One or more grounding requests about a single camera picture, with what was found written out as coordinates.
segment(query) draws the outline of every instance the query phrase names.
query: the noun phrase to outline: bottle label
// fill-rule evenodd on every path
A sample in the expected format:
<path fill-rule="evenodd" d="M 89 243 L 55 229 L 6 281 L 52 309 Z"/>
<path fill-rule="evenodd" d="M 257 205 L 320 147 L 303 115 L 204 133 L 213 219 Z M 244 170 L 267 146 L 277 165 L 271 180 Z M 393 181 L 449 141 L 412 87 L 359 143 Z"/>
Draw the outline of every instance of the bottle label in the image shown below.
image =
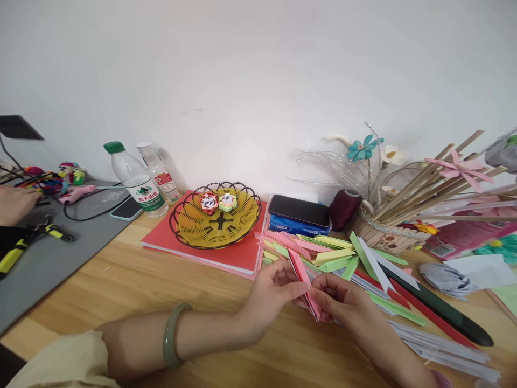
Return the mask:
<path fill-rule="evenodd" d="M 160 195 L 160 190 L 151 178 L 139 186 L 126 187 L 126 189 L 144 211 L 158 210 L 165 204 L 165 200 Z"/>
<path fill-rule="evenodd" d="M 174 201 L 176 198 L 179 198 L 178 189 L 176 188 L 176 185 L 174 185 L 172 177 L 167 171 L 156 174 L 155 181 L 169 200 Z"/>

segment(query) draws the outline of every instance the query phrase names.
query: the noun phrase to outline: woven basket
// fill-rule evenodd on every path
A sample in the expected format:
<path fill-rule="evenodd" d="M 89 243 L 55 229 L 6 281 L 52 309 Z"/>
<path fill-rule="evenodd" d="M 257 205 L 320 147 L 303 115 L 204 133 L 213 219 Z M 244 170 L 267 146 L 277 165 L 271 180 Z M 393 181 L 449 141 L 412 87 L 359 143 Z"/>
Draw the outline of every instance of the woven basket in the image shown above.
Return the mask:
<path fill-rule="evenodd" d="M 203 212 L 200 196 L 213 192 L 218 198 L 235 195 L 237 207 L 228 213 L 216 209 Z M 242 183 L 211 183 L 195 190 L 178 203 L 169 218 L 169 226 L 182 244 L 200 250 L 225 248 L 242 240 L 258 222 L 262 205 L 253 189 Z"/>

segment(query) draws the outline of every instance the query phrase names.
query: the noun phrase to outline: gray desk mat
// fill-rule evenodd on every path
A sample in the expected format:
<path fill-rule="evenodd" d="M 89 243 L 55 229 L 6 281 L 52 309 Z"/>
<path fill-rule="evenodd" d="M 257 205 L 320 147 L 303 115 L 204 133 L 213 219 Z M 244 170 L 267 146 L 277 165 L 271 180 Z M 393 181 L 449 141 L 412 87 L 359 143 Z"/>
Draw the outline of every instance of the gray desk mat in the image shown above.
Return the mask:
<path fill-rule="evenodd" d="M 114 182 L 88 184 L 111 186 Z M 123 189 L 106 190 L 71 205 L 67 213 L 73 218 L 88 218 L 122 202 L 128 195 Z M 52 223 L 62 226 L 76 240 L 67 243 L 50 235 L 43 237 L 22 254 L 0 281 L 0 335 L 129 225 L 128 221 L 111 217 L 111 212 L 90 221 L 72 221 L 64 216 L 62 205 L 49 201 L 50 205 L 35 207 L 20 226 L 41 223 L 46 214 L 51 214 Z"/>

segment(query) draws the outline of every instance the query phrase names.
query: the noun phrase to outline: red notebook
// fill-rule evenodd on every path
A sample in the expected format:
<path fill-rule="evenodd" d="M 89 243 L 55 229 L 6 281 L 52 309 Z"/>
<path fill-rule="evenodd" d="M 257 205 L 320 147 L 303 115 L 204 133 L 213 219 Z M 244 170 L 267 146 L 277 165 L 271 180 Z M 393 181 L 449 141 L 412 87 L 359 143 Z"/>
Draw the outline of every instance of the red notebook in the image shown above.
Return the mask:
<path fill-rule="evenodd" d="M 180 243 L 169 227 L 169 212 L 160 223 L 142 239 L 144 248 L 172 253 L 211 267 L 222 269 L 247 279 L 255 279 L 262 261 L 262 248 L 257 246 L 253 232 L 264 232 L 267 202 L 261 202 L 262 212 L 253 230 L 241 241 L 226 248 L 198 250 Z"/>

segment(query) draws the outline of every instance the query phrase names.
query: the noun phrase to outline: water bottle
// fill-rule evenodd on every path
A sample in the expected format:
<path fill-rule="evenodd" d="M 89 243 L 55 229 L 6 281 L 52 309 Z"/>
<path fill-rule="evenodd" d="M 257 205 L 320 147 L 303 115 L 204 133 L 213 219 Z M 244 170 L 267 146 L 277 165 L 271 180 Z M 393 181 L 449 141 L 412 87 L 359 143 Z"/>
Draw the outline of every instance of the water bottle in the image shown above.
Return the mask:
<path fill-rule="evenodd" d="M 157 218 L 169 211 L 154 179 L 145 171 L 137 158 L 129 155 L 121 142 L 109 142 L 104 149 L 111 155 L 111 166 L 115 175 L 128 189 L 149 217 Z"/>
<path fill-rule="evenodd" d="M 172 180 L 170 172 L 167 171 L 156 146 L 153 143 L 140 143 L 137 144 L 136 148 L 138 148 L 142 159 L 147 164 L 147 172 L 154 178 L 165 198 L 171 204 L 179 201 L 178 189 Z"/>

